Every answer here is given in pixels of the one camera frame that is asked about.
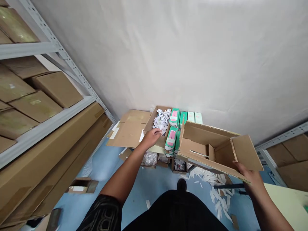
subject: brown cardboard box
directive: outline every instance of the brown cardboard box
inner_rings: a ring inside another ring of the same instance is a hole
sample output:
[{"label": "brown cardboard box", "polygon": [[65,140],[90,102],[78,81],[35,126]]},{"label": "brown cardboard box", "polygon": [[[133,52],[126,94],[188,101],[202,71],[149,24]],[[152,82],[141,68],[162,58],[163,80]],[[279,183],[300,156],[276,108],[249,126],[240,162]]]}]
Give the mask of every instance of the brown cardboard box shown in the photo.
[{"label": "brown cardboard box", "polygon": [[22,79],[48,72],[35,56],[5,59],[1,63]]},{"label": "brown cardboard box", "polygon": [[[158,113],[157,113],[157,109],[161,109],[163,111],[167,110],[167,109],[171,109],[172,111],[172,107],[165,107],[165,106],[156,106],[153,113],[151,114],[149,120],[147,121],[147,124],[144,127],[143,133],[146,134],[148,131],[151,131],[153,129],[153,125],[154,125],[154,119],[155,117],[157,117]],[[166,131],[166,135],[165,136],[161,136],[155,145],[158,145],[162,148],[165,147],[166,144],[166,137],[168,136],[169,133],[169,129],[170,129],[170,125],[168,125],[167,131]]]},{"label": "brown cardboard box", "polygon": [[308,161],[280,167],[277,171],[289,188],[308,192]]},{"label": "brown cardboard box", "polygon": [[33,92],[35,90],[32,87],[0,64],[0,100],[6,103]]},{"label": "brown cardboard box", "polygon": [[61,179],[57,182],[54,188],[43,200],[43,202],[37,207],[37,209],[34,211],[31,217],[46,215],[52,211],[52,209],[55,207],[59,199],[65,193],[65,191],[70,186],[72,181],[75,179],[82,166],[91,156],[92,152],[95,150],[95,148],[103,138],[104,134],[109,129],[109,127],[108,128],[105,127],[106,123],[102,123],[102,125],[104,129],[102,129],[101,126],[94,126],[93,128],[91,128],[93,129],[93,131],[91,132],[90,139],[87,145],[81,150],[78,157],[68,168],[68,170],[64,173]]},{"label": "brown cardboard box", "polygon": [[0,7],[0,28],[15,43],[39,42],[38,37],[12,8]]},{"label": "brown cardboard box", "polygon": [[103,114],[93,103],[0,171],[0,224]]},{"label": "brown cardboard box", "polygon": [[0,153],[16,144],[16,141],[0,136]]},{"label": "brown cardboard box", "polygon": [[[211,153],[208,155],[215,155],[215,162],[197,154],[207,155],[206,145],[213,147],[213,149],[209,149]],[[178,158],[199,162],[199,165],[208,171],[231,174],[247,183],[250,182],[236,170],[232,163],[233,160],[244,164],[248,170],[263,170],[248,135],[238,136],[228,131],[190,121],[186,121],[186,124],[182,125]]]},{"label": "brown cardboard box", "polygon": [[0,112],[0,135],[15,140],[39,123],[15,109]]},{"label": "brown cardboard box", "polygon": [[13,42],[0,30],[0,44],[12,44]]},{"label": "brown cardboard box", "polygon": [[268,148],[267,151],[278,167],[297,163],[296,159],[291,155],[291,153],[282,143]]},{"label": "brown cardboard box", "polygon": [[283,145],[297,161],[308,160],[308,137],[305,134],[289,139]]},{"label": "brown cardboard box", "polygon": [[150,114],[146,111],[129,110],[122,116],[115,131],[108,135],[107,146],[136,148]]},{"label": "brown cardboard box", "polygon": [[14,100],[10,102],[9,105],[15,107],[18,111],[39,123],[63,111],[59,105],[42,91]]},{"label": "brown cardboard box", "polygon": [[51,72],[32,77],[37,89],[43,90],[63,108],[69,108],[83,99],[63,72]]},{"label": "brown cardboard box", "polygon": [[66,193],[94,193],[98,181],[92,180],[90,177],[77,177],[66,190]]}]

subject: cardboard box flap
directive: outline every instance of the cardboard box flap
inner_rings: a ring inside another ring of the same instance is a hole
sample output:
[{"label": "cardboard box flap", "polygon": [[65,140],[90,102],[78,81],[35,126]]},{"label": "cardboard box flap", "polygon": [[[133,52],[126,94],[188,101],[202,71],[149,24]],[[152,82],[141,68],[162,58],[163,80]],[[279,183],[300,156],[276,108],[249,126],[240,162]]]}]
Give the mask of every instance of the cardboard box flap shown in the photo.
[{"label": "cardboard box flap", "polygon": [[251,171],[263,171],[263,166],[248,135],[231,139],[237,160]]}]

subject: patterned sleeve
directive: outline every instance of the patterned sleeve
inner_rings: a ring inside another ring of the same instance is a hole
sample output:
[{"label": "patterned sleeve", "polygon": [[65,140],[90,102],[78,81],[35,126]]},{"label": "patterned sleeve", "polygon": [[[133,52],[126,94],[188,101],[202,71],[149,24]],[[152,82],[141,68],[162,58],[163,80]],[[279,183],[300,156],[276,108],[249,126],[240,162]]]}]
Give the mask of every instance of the patterned sleeve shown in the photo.
[{"label": "patterned sleeve", "polygon": [[99,195],[77,231],[120,231],[122,207],[116,198]]}]

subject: finger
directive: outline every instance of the finger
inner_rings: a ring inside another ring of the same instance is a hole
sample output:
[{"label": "finger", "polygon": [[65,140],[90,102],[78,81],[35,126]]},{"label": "finger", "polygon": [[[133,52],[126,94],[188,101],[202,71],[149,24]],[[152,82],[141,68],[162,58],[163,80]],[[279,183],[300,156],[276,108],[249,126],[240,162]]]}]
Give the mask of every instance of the finger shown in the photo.
[{"label": "finger", "polygon": [[245,173],[247,172],[247,168],[245,167],[245,165],[233,160],[232,161],[233,164],[237,167],[237,169],[240,171],[241,174],[245,175]]}]

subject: label on box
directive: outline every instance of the label on box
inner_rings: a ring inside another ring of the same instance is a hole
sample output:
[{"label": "label on box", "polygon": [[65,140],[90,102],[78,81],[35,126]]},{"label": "label on box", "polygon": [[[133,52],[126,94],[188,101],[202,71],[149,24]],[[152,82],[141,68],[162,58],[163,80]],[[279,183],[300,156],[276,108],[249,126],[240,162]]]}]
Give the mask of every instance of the label on box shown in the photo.
[{"label": "label on box", "polygon": [[175,143],[175,139],[172,139],[172,138],[167,138],[167,142],[170,142],[170,143]]}]

